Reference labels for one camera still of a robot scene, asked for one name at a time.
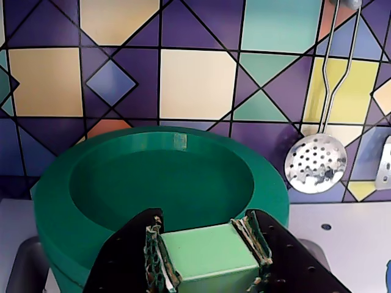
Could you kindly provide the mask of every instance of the orange tile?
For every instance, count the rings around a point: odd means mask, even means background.
[[[322,22],[321,22],[321,26],[320,26],[318,40],[321,40],[327,34],[330,33],[332,17],[334,14],[334,7],[335,6],[333,4],[331,4],[330,1],[328,1],[328,0],[324,1]],[[340,9],[338,11],[337,22],[335,24],[335,27],[338,27],[339,25],[341,25],[342,22],[344,22],[351,15],[353,15],[354,12],[355,12],[354,10],[351,10],[351,9],[346,8],[345,6],[341,5]]]
[[[123,120],[100,120],[87,134],[87,137],[98,136],[100,134],[119,129],[130,128],[130,125]]]

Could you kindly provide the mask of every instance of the wire handle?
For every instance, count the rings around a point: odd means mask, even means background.
[[[356,17],[356,23],[354,24],[353,37],[352,37],[352,42],[351,42],[351,46],[350,46],[349,59],[348,59],[348,64],[346,66],[346,70],[343,73],[343,76],[341,77],[341,79],[337,82],[337,85],[335,86],[335,88],[333,89],[333,91],[331,92],[331,95],[330,95],[330,86],[329,86],[329,80],[327,78],[326,69],[327,69],[327,63],[329,61],[331,43],[332,43],[332,39],[334,36],[335,23],[337,22],[337,14],[338,14],[338,10],[340,7],[340,2],[341,2],[340,0],[337,0],[337,2],[335,3],[334,15],[333,15],[333,19],[332,19],[332,26],[331,26],[329,41],[327,43],[326,56],[324,58],[323,67],[322,67],[323,82],[324,82],[324,87],[326,89],[326,93],[324,96],[324,102],[323,102],[323,108],[322,108],[322,114],[321,114],[321,118],[320,118],[318,133],[325,133],[326,132],[326,128],[327,128],[327,124],[329,123],[329,120],[330,120],[330,113],[331,113],[332,105],[334,103],[335,96],[337,94],[337,91],[340,89],[341,85],[344,83],[344,81],[346,80],[346,78],[349,75],[352,60],[353,60],[354,48],[356,47],[357,31],[359,28],[359,21],[360,21],[360,16],[361,16],[361,6],[359,6],[359,9],[357,12],[357,17]]]

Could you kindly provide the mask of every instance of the blue diamond tile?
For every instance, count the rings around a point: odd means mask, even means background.
[[[87,85],[113,106],[136,83],[110,60],[87,81]]]

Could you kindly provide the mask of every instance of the metal utensil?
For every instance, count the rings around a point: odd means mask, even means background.
[[[391,136],[388,136],[383,147],[375,186],[377,190],[391,189]]]
[[[329,190],[336,185],[346,170],[348,156],[345,147],[336,138],[326,134],[330,112],[338,89],[348,77],[356,45],[357,30],[360,20],[361,6],[359,6],[353,38],[349,52],[348,64],[341,79],[330,94],[327,78],[327,62],[329,60],[331,43],[335,31],[335,22],[340,7],[340,0],[335,3],[326,56],[323,62],[323,81],[326,88],[323,109],[321,113],[318,133],[304,137],[296,142],[289,150],[285,159],[285,176],[288,182],[297,191],[305,194],[317,194]]]

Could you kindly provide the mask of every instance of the white countertop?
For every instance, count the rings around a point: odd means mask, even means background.
[[[322,229],[325,223],[331,230]],[[292,204],[289,230],[318,244],[331,272],[353,293],[387,293],[391,202]],[[0,292],[5,292],[18,247],[36,235],[31,201],[0,202]],[[47,290],[58,292],[50,273]]]
[[[324,250],[331,272],[353,293],[387,293],[391,202],[292,204],[289,223],[297,238]]]
[[[5,292],[19,246],[36,235],[31,200],[0,201],[0,292]]]

